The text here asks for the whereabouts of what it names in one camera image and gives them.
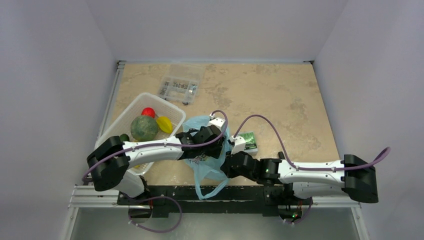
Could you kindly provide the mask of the blue plastic bag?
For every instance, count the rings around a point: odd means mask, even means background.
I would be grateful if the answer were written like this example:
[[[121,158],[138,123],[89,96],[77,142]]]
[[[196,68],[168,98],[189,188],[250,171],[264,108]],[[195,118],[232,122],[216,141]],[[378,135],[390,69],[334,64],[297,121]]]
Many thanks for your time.
[[[227,140],[229,133],[230,130],[227,128],[224,133],[222,150],[219,152],[218,158],[200,155],[184,161],[193,170],[195,192],[200,200],[206,200],[216,196],[230,181],[221,170],[221,166],[226,159],[226,153],[232,150],[231,144]],[[204,179],[213,180],[219,182],[219,184],[212,190],[202,190],[201,182]]]

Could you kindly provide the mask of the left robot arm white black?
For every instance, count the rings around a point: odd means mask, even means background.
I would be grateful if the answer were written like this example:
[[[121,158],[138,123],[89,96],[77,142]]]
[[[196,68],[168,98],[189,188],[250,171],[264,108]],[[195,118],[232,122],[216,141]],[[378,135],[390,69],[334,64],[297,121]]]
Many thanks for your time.
[[[142,205],[148,201],[149,191],[146,181],[130,172],[131,168],[163,160],[194,159],[201,155],[218,158],[225,132],[225,126],[210,125],[147,142],[122,141],[119,136],[111,136],[88,155],[88,174],[97,192],[119,190]]]

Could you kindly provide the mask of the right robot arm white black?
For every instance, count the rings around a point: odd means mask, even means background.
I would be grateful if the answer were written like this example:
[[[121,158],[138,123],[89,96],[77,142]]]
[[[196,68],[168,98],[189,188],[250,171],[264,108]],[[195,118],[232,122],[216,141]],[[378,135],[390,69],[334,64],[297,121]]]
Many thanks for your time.
[[[220,169],[232,179],[245,177],[259,185],[282,185],[280,196],[288,204],[315,196],[349,196],[359,203],[379,202],[376,169],[356,155],[328,162],[255,159],[246,152],[226,154]]]

